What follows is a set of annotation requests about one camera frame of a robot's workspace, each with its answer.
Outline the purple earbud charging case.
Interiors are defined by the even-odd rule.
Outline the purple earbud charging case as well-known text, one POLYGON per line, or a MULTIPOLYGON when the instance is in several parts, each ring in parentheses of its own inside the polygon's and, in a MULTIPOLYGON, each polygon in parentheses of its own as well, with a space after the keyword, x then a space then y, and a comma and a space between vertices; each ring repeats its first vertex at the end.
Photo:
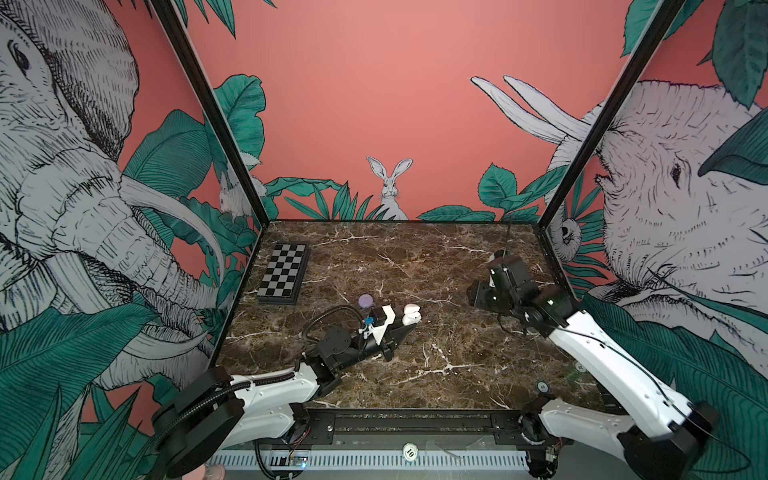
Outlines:
POLYGON ((369 309, 374 305, 374 298, 369 294, 363 294, 358 297, 358 305, 361 309, 369 309))

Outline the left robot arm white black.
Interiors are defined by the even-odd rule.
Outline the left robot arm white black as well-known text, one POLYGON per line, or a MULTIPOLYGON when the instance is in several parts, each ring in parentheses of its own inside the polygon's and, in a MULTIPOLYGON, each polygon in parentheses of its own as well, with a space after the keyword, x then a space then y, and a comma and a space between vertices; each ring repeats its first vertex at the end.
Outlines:
POLYGON ((213 367, 164 403, 152 417, 150 449, 157 459, 149 478, 181 478, 223 447, 262 439, 288 444, 301 440, 310 430, 305 403, 332 392, 349 367, 377 355, 391 360, 422 320, 420 307, 413 303, 401 313, 390 305, 368 314, 352 306, 345 309, 357 319, 357 327, 329 328, 321 339, 304 334, 309 346, 294 366, 250 376, 213 367))

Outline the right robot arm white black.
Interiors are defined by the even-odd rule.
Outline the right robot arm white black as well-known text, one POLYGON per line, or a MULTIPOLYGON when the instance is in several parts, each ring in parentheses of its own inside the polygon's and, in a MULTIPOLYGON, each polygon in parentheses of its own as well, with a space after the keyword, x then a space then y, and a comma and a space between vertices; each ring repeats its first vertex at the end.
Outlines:
POLYGON ((560 286, 539 287, 519 255, 500 249, 486 267, 488 280, 476 280, 467 290, 470 305, 536 330, 581 363, 623 409, 604 413, 539 392, 517 419, 522 438, 538 448, 527 457, 533 477, 555 474, 557 454, 547 444, 554 440, 610 454, 642 479, 683 479, 696 472, 716 438, 719 414, 712 405, 693 403, 656 377, 560 286))

